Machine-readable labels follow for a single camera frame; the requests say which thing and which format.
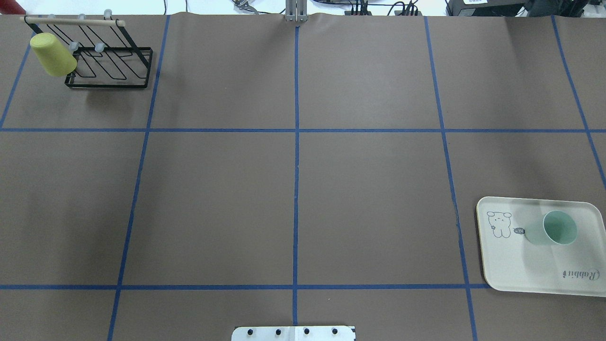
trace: white tray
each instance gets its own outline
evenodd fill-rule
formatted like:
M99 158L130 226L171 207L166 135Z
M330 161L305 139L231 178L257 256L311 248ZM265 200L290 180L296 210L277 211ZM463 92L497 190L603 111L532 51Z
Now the white tray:
M566 246L530 243L523 229L553 210L575 220L576 241ZM606 230L592 204L484 197L476 214L484 277L494 289L606 297Z

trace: cup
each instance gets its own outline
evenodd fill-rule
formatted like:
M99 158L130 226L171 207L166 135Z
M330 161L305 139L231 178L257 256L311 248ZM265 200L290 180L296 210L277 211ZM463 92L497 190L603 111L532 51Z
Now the cup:
M30 40L30 46L51 76L65 76L78 65L76 58L52 33L38 33Z
M565 212L550 211L527 226L526 239L535 245L569 245L578 235L574 220Z

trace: cartoon bear drawing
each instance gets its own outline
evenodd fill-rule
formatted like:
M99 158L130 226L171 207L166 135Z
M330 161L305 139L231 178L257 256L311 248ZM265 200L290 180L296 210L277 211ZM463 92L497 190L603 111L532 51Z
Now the cartoon bear drawing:
M497 238L509 238L511 236L511 213L509 212L488 212L488 222L493 230L493 235Z

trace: yellow cup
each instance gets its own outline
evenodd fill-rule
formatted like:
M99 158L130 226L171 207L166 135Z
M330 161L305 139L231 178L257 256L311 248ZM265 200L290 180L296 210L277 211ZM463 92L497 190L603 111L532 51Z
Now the yellow cup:
M51 76L65 76L78 65L76 58L52 33L38 33L30 40L30 46Z

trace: grid line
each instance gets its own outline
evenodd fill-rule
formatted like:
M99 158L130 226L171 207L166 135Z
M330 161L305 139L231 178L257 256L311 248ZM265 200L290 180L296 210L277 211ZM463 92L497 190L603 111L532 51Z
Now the grid line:
M15 76L15 81L13 82L13 87L10 88L10 93L8 95L8 99L6 100L6 105L4 106L4 111L2 112L2 117L0 118L0 128L4 125L4 120L6 120L6 115L8 115L8 108L10 108L10 103L13 101L13 96L15 95L15 90L17 90L17 85L19 84L19 79L21 78L21 72L23 72L23 67L25 66L25 62L27 60L27 56L30 54L30 44L27 43L27 48L25 48L25 53L23 54L23 59L21 59L21 64L19 65L19 70L17 70L17 75Z
M465 259L465 246L463 244L463 233L461 232L461 220L459 219L459 208L456 201L455 182L453 180L452 168L450 167L450 154L448 153L448 141L446 139L446 129L444 126L444 116L442 114L442 104L440 102L440 91L438 87L438 77L436 75L436 64L433 59L433 49L431 47L431 34L429 31L429 20L423 17L425 21L425 34L427 35L427 48L429 51L429 63L431 65L431 77L433 78L433 89L436 95L436 105L438 107L438 117L440 120L440 130L442 134L442 145L444 146L444 157L446 161L446 170L448 172L448 182L450 183L450 195L454 206L456 216L456 228L459 234L459 253L461 255L461 266L463 268L463 278L465 280L465 294L467 295L467 308L469 310L469 321L471 325L471 336L474 341L478 341L476 331L476 318L473 313L473 301L471 298L471 289L469 287L469 275L467 272L467 260Z
M135 182L135 190L133 191L133 202L130 206L130 215L128 218L128 227L126 230L126 238L124 240L124 250L122 251L122 260L120 262L120 272L118 274L118 285L116 287L116 295L114 297L114 304L112 308L112 317L110 320L110 326L107 333L107 341L112 341L113 331L116 325L116 317L118 315L118 305L120 302L120 293L122 291L122 280L124 279L124 269L126 267L126 258L128 256L128 246L130 244L130 235L133 229L133 221L135 220L135 207L137 205L137 198L139 195L139 185L141 184L141 173L143 172L143 165L145 163L145 153L147 151L147 143L149 140L149 128L152 124L152 116L154 104L156 102L156 94L158 92L158 83L160 81L160 71L162 69L162 60L164 59L164 48L166 47L166 37L168 35L168 25L170 23L170 15L166 16L166 22L164 24L164 36L162 37L162 47L160 49L160 57L158 58L158 68L156 70L156 79L154 81L153 92L151 94L150 110L147 116L147 131L143 138L143 146L141 148L141 158L139 160L139 169L137 170L137 178Z
M249 284L249 285L122 285L121 291L238 291L238 290L293 290L290 284ZM410 284L297 284L297 290L431 290L431 289L489 289L486 283L410 283ZM0 290L117 290L118 285L0 285Z
M293 326L298 325L299 284L299 26L295 27L295 193L293 198Z
M589 130L589 125L587 124L587 119L585 117L585 113L583 112L583 107L581 106L581 101L579 99L579 94L576 91L576 87L574 86L574 81L572 80L572 75L570 74L570 69L568 68L568 63L566 62L566 57L564 56L564 49L562 48L562 41L560 40L560 33L558 31L558 24L556 23L556 17L551 16L551 23L553 24L553 33L556 35L556 41L558 42L558 49L560 51L560 57L562 58L562 64L564 65L564 70L566 71L566 77L568 77L568 83L570 83L570 88L572 89L572 94L574 96L574 101L576 102L576 107L579 109L579 115L581 116L581 120L583 121L583 126L585 127L585 133L587 134L587 140L589 141L589 146L591 147L591 151L593 152L593 158L596 160L596 165L598 166L598 171L600 173L600 177L602 178L602 184L606 189L606 176L604 175L604 170L602 168L602 164L600 163L600 158L598 156L598 151L596 150L595 144L593 144L593 138L591 137L591 132Z
M490 128L0 128L0 132L150 132L150 133L606 133L606 129Z

